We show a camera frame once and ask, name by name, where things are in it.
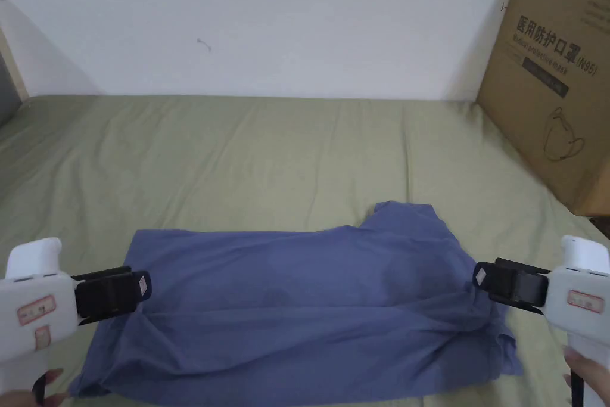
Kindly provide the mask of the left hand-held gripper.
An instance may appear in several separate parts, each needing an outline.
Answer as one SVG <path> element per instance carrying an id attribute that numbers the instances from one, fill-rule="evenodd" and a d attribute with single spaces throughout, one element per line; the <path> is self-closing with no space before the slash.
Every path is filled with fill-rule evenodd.
<path id="1" fill-rule="evenodd" d="M 132 313 L 151 297 L 147 271 L 121 266 L 70 277 L 60 270 L 61 250 L 52 237 L 21 244 L 8 256 L 1 280 L 1 394 L 43 393 L 52 344 L 74 334 L 78 323 Z"/>

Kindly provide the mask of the person's right hand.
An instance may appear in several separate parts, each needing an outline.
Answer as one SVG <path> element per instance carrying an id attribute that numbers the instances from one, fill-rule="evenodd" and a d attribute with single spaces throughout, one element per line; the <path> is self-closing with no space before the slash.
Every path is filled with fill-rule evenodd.
<path id="1" fill-rule="evenodd" d="M 585 358 L 574 349 L 564 347 L 564 359 L 571 372 L 583 381 L 609 406 L 609 371 L 601 364 Z"/>

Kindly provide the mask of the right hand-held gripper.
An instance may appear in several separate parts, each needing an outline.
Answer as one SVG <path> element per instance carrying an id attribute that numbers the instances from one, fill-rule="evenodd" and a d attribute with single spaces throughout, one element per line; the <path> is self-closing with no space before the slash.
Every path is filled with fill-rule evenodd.
<path id="1" fill-rule="evenodd" d="M 497 258 L 478 262 L 472 283 L 495 303 L 543 313 L 566 332 L 570 348 L 609 368 L 609 251 L 573 236 L 563 237 L 561 247 L 563 264 L 551 273 Z"/>

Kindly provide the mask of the person's left hand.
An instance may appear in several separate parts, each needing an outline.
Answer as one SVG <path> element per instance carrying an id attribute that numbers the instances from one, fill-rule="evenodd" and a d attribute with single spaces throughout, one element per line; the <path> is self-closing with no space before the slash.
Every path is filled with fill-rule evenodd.
<path id="1" fill-rule="evenodd" d="M 54 368 L 45 374 L 46 385 L 54 383 L 63 374 L 62 368 Z M 56 393 L 43 400 L 42 406 L 61 406 L 69 398 L 68 392 Z M 40 406 L 27 390 L 14 390 L 1 395 L 1 406 Z"/>

